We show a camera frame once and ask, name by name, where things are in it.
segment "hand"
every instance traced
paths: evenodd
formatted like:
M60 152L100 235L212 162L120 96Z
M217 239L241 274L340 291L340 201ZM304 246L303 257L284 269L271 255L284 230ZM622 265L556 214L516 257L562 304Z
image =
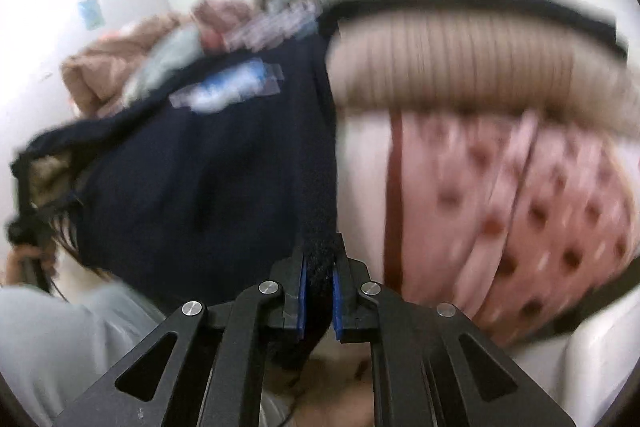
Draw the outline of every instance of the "hand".
M56 273L56 245L53 242L45 250L30 245L19 245L6 258L5 286L24 283L22 266L25 259L39 259L46 274L52 276Z

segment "printed logo on shirt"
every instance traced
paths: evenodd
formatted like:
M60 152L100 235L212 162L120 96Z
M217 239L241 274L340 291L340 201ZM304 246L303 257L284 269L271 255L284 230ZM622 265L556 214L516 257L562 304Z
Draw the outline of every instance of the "printed logo on shirt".
M193 112L220 112L234 103L256 96L271 96L280 92L282 68L253 58L239 66L208 76L203 82L174 92L169 101L175 108L191 107Z

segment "person's leg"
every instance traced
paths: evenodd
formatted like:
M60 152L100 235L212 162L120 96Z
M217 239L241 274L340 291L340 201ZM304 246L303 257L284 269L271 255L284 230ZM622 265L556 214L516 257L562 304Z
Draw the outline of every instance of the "person's leg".
M164 316L121 283L72 305L26 287L0 289L0 373L41 426L52 420Z

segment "beige fluffy cushion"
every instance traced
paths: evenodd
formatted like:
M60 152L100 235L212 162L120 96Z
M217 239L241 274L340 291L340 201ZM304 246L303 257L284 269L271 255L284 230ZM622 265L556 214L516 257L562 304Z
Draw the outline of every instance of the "beige fluffy cushion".
M584 34L533 17L387 12L341 23L327 65L338 108L533 107L640 137L638 73Z

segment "metal bolt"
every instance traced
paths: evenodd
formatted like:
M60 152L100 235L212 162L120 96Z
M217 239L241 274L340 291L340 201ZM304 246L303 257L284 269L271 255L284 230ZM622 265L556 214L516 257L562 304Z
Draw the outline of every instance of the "metal bolt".
M202 304L197 301L187 302L182 307L182 313L187 315L188 317L193 317L193 315L197 315L202 311Z
M272 293L276 293L278 291L278 283L273 281L265 281L260 286L258 286L260 293L264 293L265 295L271 295Z
M378 295L382 291L380 284L373 281L364 283L360 289L364 295Z
M443 302L442 304L437 305L436 311L441 317L449 318L456 314L456 307L453 304Z

